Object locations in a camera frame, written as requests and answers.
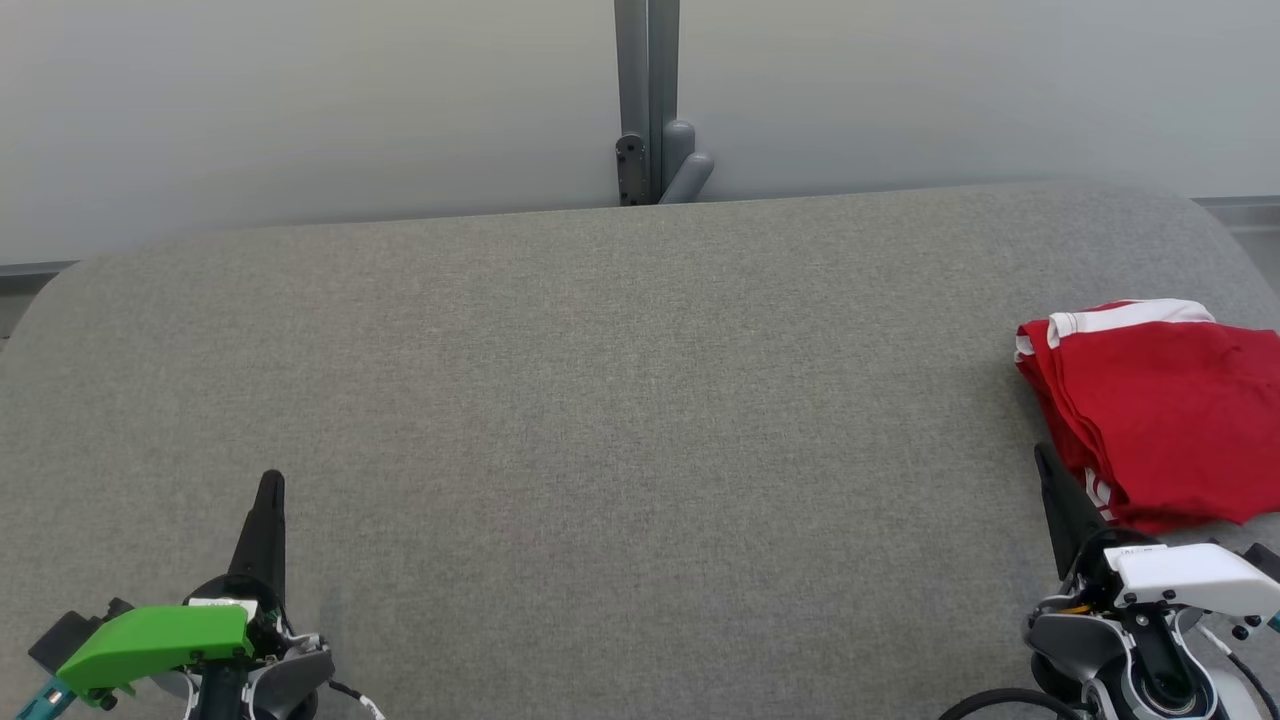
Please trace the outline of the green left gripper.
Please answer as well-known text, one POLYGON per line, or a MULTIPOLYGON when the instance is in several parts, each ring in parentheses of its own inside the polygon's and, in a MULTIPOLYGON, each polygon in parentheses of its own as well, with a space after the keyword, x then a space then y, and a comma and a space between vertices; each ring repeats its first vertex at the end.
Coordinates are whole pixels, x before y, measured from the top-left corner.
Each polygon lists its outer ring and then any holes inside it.
MULTIPOLYGON (((266 470, 244 518, 228 573, 285 601, 285 478, 266 470)), ((104 623, 56 671, 81 697, 124 691, 148 676, 201 661, 248 659, 250 615, 238 603, 137 607, 104 623)))

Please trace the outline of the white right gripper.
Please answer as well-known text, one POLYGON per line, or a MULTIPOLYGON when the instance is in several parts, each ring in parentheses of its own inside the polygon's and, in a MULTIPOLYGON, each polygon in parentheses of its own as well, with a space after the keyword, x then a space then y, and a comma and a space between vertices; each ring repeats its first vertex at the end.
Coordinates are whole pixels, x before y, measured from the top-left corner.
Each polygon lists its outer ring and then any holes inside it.
MULTIPOLYGON (((1107 521, 1051 443, 1037 443, 1033 455, 1055 568, 1066 580, 1083 544, 1107 521)), ((1138 544, 1103 556, 1120 582, 1119 607, 1165 602, 1233 618, 1279 611, 1279 583, 1220 544, 1138 544)))

